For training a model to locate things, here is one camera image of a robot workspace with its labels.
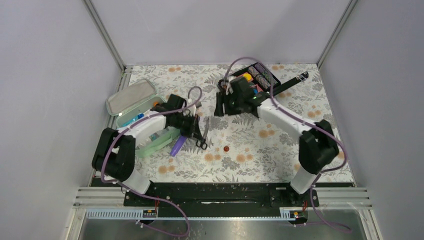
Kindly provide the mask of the black handled scissors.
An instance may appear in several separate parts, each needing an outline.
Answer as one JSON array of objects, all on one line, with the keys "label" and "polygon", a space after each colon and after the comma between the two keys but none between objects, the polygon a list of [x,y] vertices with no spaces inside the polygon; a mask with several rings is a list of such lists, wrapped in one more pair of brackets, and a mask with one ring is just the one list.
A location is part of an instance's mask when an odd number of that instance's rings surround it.
[{"label": "black handled scissors", "polygon": [[202,139],[196,141],[196,146],[202,150],[206,150],[208,147],[208,144],[206,143],[206,141],[208,139],[209,125],[210,125],[210,118],[206,117],[206,124],[205,124],[204,132],[202,135]]}]

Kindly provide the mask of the white bandage roll blue label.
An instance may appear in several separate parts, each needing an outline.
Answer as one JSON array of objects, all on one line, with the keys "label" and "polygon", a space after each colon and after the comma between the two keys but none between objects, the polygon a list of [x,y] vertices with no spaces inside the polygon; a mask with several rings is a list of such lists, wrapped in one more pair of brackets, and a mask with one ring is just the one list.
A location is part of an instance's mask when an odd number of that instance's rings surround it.
[{"label": "white bandage roll blue label", "polygon": [[139,119],[142,119],[145,115],[143,113],[139,113],[136,116],[134,116],[133,118],[131,118],[130,120],[124,122],[121,126],[122,127],[127,127],[127,126],[131,126],[133,123],[137,122]]}]

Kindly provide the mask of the mint green medicine kit case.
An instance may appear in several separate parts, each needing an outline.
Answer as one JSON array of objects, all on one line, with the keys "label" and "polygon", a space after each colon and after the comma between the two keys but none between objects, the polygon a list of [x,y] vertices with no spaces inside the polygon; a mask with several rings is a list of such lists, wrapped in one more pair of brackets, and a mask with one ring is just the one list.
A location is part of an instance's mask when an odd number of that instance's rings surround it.
[{"label": "mint green medicine kit case", "polygon": [[[142,79],[111,95],[106,100],[106,108],[111,116],[116,116],[118,128],[137,114],[145,114],[153,108],[153,102],[164,103],[165,100],[157,94],[155,86],[147,79]],[[180,131],[174,127],[166,127],[143,140],[135,150],[138,158],[146,158],[166,147],[180,136]]]}]

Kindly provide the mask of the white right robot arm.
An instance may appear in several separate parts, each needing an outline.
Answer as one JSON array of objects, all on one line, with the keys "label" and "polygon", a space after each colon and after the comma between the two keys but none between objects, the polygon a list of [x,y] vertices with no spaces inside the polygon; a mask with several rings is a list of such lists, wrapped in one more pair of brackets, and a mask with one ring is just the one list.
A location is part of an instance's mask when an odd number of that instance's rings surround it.
[{"label": "white right robot arm", "polygon": [[285,131],[298,143],[300,168],[290,181],[287,201],[301,205],[323,168],[339,154],[337,139],[326,120],[314,122],[278,105],[271,91],[255,92],[245,77],[239,76],[216,93],[215,116],[251,114]]}]

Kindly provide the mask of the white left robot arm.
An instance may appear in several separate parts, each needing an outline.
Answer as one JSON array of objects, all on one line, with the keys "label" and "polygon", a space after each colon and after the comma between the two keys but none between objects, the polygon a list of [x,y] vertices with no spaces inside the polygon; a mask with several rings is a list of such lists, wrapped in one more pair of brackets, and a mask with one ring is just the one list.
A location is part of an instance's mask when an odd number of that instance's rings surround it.
[{"label": "white left robot arm", "polygon": [[151,181],[135,169],[136,147],[167,127],[178,129],[184,137],[196,139],[200,148],[206,147],[194,107],[195,103],[171,94],[166,102],[151,108],[135,123],[119,129],[105,128],[94,152],[92,167],[100,172],[104,182],[121,183],[136,192],[135,197],[142,205],[152,204],[155,192],[149,188]]}]

